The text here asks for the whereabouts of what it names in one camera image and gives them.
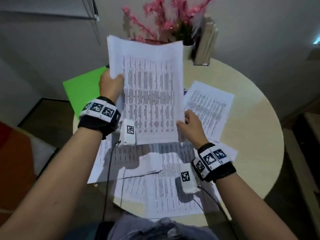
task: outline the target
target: black cable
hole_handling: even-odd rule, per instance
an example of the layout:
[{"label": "black cable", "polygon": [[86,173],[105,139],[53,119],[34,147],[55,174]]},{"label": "black cable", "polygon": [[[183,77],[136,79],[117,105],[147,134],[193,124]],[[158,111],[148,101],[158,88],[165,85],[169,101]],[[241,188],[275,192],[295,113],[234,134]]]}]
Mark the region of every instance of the black cable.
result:
[{"label": "black cable", "polygon": [[106,214],[106,206],[107,206],[107,197],[108,197],[108,186],[109,186],[109,177],[110,177],[110,168],[111,168],[111,161],[112,161],[112,154],[113,154],[113,150],[115,149],[115,147],[120,143],[121,141],[118,141],[117,143],[115,143],[111,149],[111,153],[110,153],[110,161],[109,161],[109,168],[108,168],[108,175],[106,178],[106,195],[104,198],[104,207],[103,207],[103,215],[102,215],[102,220],[101,222],[103,222],[104,220],[104,216]]},{"label": "black cable", "polygon": [[215,199],[206,189],[204,189],[204,188],[201,187],[201,186],[198,186],[198,188],[201,189],[201,190],[203,190],[204,192],[206,192],[206,193],[214,200],[214,202],[218,205],[219,209],[223,212],[224,216],[226,217],[226,220],[227,220],[227,222],[229,223],[229,226],[230,226],[230,228],[231,228],[231,230],[232,230],[235,238],[236,238],[237,240],[239,240],[239,239],[238,239],[238,236],[237,236],[237,234],[236,234],[236,231],[234,230],[233,226],[231,225],[231,222],[229,221],[229,219],[228,219],[228,217],[227,217],[227,214],[226,214],[225,211],[222,209],[222,207],[220,206],[220,204],[216,201],[216,199]]}]

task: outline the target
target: floor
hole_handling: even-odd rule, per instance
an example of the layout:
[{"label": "floor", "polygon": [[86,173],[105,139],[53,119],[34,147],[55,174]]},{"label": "floor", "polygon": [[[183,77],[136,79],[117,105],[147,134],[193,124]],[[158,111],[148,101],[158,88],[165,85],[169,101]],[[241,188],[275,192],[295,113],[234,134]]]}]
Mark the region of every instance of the floor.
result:
[{"label": "floor", "polygon": [[[24,120],[20,127],[49,144],[61,148],[72,136],[73,110],[69,102],[42,100],[37,108]],[[104,195],[94,185],[88,185],[81,198],[69,228],[89,222],[98,222],[102,217]],[[283,165],[274,187],[265,202],[289,226],[299,240],[317,239],[307,207],[300,194],[291,162],[284,156]],[[107,216],[114,218],[120,214],[110,202]],[[238,225],[232,222],[239,239],[246,239]],[[221,240],[233,239],[228,225],[211,226]]]}]

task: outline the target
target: green folder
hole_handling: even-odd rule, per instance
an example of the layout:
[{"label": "green folder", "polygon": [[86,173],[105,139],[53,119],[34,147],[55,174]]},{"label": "green folder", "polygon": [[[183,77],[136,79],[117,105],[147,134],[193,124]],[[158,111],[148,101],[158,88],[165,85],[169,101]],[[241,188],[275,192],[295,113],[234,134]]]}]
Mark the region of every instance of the green folder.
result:
[{"label": "green folder", "polygon": [[100,96],[100,76],[106,69],[104,66],[63,82],[64,89],[77,118],[79,118],[80,112],[90,100]]}]

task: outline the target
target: white table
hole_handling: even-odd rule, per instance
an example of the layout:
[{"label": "white table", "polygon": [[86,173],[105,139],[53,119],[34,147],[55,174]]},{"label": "white table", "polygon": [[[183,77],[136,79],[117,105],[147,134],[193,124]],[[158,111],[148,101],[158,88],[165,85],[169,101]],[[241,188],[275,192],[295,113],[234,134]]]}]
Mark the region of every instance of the white table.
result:
[{"label": "white table", "polygon": [[[280,122],[268,99],[256,85],[232,67],[211,59],[209,66],[184,63],[184,88],[189,89],[194,79],[234,94],[232,108],[221,142],[238,151],[234,166],[243,180],[261,197],[269,193],[282,166],[284,141]],[[77,130],[75,117],[73,126]],[[143,217],[142,204],[114,198],[122,209]],[[208,221],[221,222],[223,216],[204,214],[173,217],[186,225],[206,226]]]}]

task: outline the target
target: wall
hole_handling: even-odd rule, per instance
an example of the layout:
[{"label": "wall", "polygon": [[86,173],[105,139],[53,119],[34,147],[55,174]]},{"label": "wall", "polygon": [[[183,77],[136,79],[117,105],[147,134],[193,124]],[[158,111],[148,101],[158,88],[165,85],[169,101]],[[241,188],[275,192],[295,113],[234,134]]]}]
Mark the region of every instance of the wall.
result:
[{"label": "wall", "polygon": [[[66,99],[62,81],[108,64],[108,34],[126,37],[120,7],[128,4],[144,20],[146,1],[96,0],[99,22],[1,15],[0,55],[42,96]],[[320,62],[305,61],[320,34],[319,6],[320,0],[216,0],[208,9],[220,30],[214,57],[252,80],[280,119],[319,95]]]},{"label": "wall", "polygon": [[17,126],[41,97],[2,59],[0,71],[0,121]]}]

